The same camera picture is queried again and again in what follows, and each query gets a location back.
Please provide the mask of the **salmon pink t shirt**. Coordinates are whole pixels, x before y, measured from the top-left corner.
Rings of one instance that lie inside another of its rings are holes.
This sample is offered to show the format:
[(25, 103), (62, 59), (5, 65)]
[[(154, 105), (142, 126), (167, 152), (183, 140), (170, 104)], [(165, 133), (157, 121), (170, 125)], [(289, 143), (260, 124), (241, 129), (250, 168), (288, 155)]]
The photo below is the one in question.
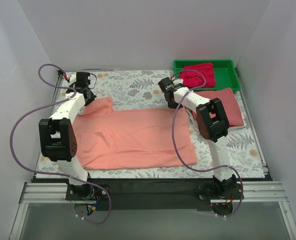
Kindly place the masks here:
[[(111, 97), (96, 99), (73, 121), (76, 155), (88, 170), (181, 166), (172, 141), (174, 113), (169, 108), (114, 110)], [(185, 163), (196, 164), (184, 109), (176, 115), (174, 134)]]

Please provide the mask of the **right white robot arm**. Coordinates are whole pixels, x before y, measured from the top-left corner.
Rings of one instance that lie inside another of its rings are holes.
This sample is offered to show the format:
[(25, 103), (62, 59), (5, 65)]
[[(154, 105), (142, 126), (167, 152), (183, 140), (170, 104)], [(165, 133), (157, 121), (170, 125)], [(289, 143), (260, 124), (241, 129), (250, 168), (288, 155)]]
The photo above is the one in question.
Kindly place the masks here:
[[(230, 123), (226, 115), (222, 101), (219, 98), (208, 99), (189, 89), (182, 83), (175, 84), (170, 77), (163, 78), (158, 86), (164, 94), (168, 106), (175, 109), (172, 124), (171, 137), (175, 153), (181, 163), (194, 172), (213, 172), (215, 183), (214, 192), (220, 199), (225, 199), (233, 192), (231, 184), (237, 182), (240, 177), (229, 160), (227, 149), (227, 136)], [(176, 116), (180, 107), (191, 110), (196, 115), (196, 124), (200, 135), (207, 141), (210, 149), (213, 167), (210, 169), (195, 169), (185, 163), (180, 156), (175, 139)]]

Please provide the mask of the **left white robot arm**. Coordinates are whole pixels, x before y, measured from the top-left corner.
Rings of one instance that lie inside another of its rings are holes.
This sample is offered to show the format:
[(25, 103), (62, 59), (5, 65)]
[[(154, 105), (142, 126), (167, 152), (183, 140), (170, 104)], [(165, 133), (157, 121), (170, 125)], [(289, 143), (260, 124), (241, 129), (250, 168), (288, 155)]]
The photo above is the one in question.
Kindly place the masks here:
[(73, 130), (73, 122), (84, 108), (92, 103), (96, 96), (90, 88), (91, 74), (76, 72), (70, 77), (72, 89), (65, 94), (65, 102), (47, 119), (39, 122), (41, 153), (56, 163), (63, 174), (68, 175), (69, 183), (78, 186), (77, 194), (83, 200), (94, 196), (94, 187), (87, 182), (88, 172), (77, 157), (78, 144)]

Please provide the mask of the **crimson crumpled t shirt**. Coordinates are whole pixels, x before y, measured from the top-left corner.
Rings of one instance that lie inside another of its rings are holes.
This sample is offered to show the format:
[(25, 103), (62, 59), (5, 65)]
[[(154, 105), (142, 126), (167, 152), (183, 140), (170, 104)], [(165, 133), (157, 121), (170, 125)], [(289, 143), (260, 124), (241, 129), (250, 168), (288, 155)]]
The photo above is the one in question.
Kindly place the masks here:
[(210, 62), (185, 66), (179, 78), (188, 88), (202, 86), (203, 88), (214, 88), (216, 86), (214, 65)]

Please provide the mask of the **folded red t shirt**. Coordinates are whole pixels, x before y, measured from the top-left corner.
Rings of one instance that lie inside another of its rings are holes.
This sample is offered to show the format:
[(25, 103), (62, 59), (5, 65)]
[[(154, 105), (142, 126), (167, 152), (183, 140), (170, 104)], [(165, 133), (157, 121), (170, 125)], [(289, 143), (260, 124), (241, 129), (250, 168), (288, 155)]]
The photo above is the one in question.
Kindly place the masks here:
[(191, 109), (189, 109), (189, 108), (187, 108), (187, 107), (186, 107), (185, 109), (186, 109), (186, 111), (187, 111), (187, 113), (188, 113), (188, 115), (189, 115), (189, 118), (190, 118), (192, 124), (193, 124), (195, 127), (197, 127), (197, 126), (198, 126), (198, 122), (197, 122), (197, 115), (196, 115), (196, 113), (193, 112)]

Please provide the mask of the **folded dusty pink t shirt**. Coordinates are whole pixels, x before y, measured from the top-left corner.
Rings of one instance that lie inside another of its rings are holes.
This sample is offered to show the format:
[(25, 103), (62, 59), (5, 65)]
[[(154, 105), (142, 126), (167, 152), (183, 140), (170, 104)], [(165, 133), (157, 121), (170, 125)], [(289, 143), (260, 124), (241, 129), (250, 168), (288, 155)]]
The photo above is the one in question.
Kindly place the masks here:
[(246, 126), (239, 104), (230, 88), (195, 91), (195, 93), (210, 100), (215, 98), (220, 99), (231, 128), (242, 128)]

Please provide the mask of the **green plastic tray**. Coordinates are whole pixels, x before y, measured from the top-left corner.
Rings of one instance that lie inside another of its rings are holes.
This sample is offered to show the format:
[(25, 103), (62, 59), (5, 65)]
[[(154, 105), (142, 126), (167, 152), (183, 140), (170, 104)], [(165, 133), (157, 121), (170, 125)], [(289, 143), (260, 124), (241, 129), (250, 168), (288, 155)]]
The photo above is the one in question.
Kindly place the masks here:
[(210, 88), (199, 88), (199, 91), (215, 91), (231, 88), (231, 90), (235, 93), (241, 90), (236, 68), (233, 61), (230, 59), (176, 59), (173, 61), (173, 70), (176, 73), (181, 71), (186, 66), (205, 63), (213, 64), (214, 80), (216, 85)]

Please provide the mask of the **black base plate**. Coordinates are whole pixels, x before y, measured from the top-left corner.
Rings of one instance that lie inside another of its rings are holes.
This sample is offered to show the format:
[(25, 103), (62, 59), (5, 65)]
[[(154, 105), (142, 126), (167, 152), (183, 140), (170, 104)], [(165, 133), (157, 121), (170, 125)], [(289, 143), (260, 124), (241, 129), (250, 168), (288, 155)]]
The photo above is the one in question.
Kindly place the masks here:
[(103, 211), (108, 209), (107, 194), (109, 194), (113, 210), (196, 209), (206, 212), (212, 211), (212, 200), (219, 202), (239, 200), (241, 196), (246, 195), (247, 189), (267, 184), (267, 180), (243, 179), (243, 183), (238, 183), (230, 196), (220, 198), (210, 178), (107, 178), (98, 182), (98, 185), (105, 190), (95, 188), (90, 196), (81, 197), (72, 190), (66, 179), (34, 178), (32, 182), (44, 186), (63, 186), (65, 201), (92, 203), (99, 199), (99, 209)]

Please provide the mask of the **aluminium front rail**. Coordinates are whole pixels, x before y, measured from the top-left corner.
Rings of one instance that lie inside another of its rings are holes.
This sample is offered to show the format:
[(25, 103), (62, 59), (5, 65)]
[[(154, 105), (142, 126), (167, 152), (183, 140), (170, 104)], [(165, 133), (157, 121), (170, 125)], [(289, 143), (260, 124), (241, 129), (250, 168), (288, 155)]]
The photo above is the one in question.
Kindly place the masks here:
[[(43, 185), (33, 182), (25, 183), (20, 196), (19, 209), (10, 234), (10, 239), (14, 240), (19, 238), (29, 204), (72, 203), (78, 205), (85, 205), (95, 204), (97, 202), (97, 200), (94, 202), (66, 201), (63, 200), (64, 192), (65, 190), (62, 185)], [(229, 204), (238, 202), (277, 202), (281, 209), (281, 214), (283, 216), (283, 220), (285, 222), (288, 234), (292, 240), (296, 240), (296, 224), (290, 210), (288, 197), (286, 196), (286, 192), (281, 182), (267, 181), (267, 183), (263, 186), (256, 185), (253, 188), (246, 189), (245, 196), (240, 196), (239, 200), (228, 201)], [(211, 201), (211, 204), (218, 205), (219, 203), (221, 202), (219, 202), (218, 200)]]

